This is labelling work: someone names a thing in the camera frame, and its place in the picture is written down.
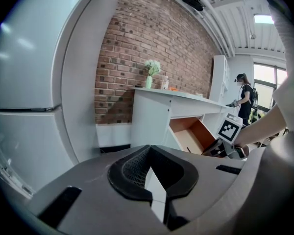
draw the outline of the white baseboard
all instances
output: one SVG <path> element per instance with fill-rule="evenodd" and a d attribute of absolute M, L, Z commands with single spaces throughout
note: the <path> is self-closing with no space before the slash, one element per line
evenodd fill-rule
<path fill-rule="evenodd" d="M 96 124 L 99 147 L 130 144 L 131 123 Z"/>

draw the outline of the black slot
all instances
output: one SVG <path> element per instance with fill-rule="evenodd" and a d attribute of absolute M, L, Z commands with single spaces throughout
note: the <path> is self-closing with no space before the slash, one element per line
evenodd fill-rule
<path fill-rule="evenodd" d="M 56 228 L 82 192 L 76 187 L 67 187 L 39 216 L 47 225 Z"/>
<path fill-rule="evenodd" d="M 225 172 L 229 172 L 229 173 L 233 173 L 233 174 L 236 174 L 238 175 L 242 169 L 239 169 L 239 168 L 235 168 L 235 167 L 230 167 L 230 166 L 227 166 L 227 165 L 219 165 L 216 167 L 217 170 L 221 170 L 221 171 L 225 171 Z"/>

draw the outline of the white box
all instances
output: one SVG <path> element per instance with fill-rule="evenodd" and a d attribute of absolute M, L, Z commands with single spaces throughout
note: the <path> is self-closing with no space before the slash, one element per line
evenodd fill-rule
<path fill-rule="evenodd" d="M 217 136 L 232 144 L 243 126 L 243 119 L 228 113 L 218 128 Z"/>

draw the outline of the window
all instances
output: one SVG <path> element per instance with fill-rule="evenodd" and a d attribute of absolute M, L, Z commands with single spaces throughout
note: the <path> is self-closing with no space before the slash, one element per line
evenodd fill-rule
<path fill-rule="evenodd" d="M 254 88 L 258 92 L 259 109 L 268 112 L 275 104 L 273 92 L 287 78 L 284 69 L 277 66 L 254 64 Z"/>

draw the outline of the white counter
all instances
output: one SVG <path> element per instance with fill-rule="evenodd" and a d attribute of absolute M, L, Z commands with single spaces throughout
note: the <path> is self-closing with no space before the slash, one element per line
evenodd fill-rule
<path fill-rule="evenodd" d="M 215 137 L 219 124 L 231 108 L 201 96 L 184 92 L 135 88 L 131 147 L 157 144 L 180 148 L 170 131 L 174 118 L 200 117 Z"/>

